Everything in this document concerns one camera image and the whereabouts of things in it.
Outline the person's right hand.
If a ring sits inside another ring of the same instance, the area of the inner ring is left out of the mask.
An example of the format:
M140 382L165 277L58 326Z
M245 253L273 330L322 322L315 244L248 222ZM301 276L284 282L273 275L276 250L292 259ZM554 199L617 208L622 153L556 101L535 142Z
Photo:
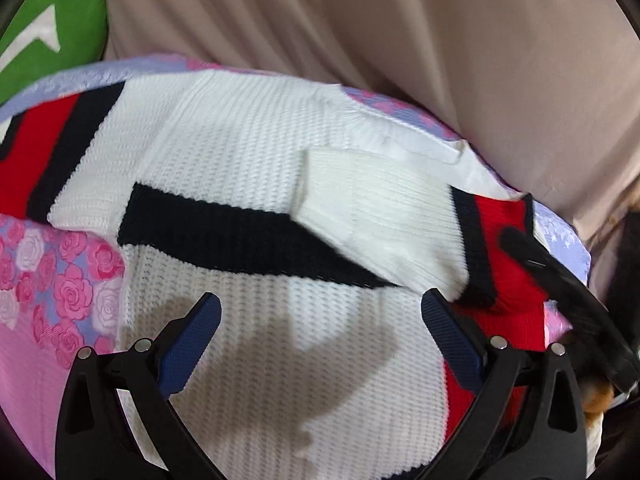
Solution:
M585 419L597 418L605 413L614 399L614 387L604 380L594 378L583 380L579 390Z

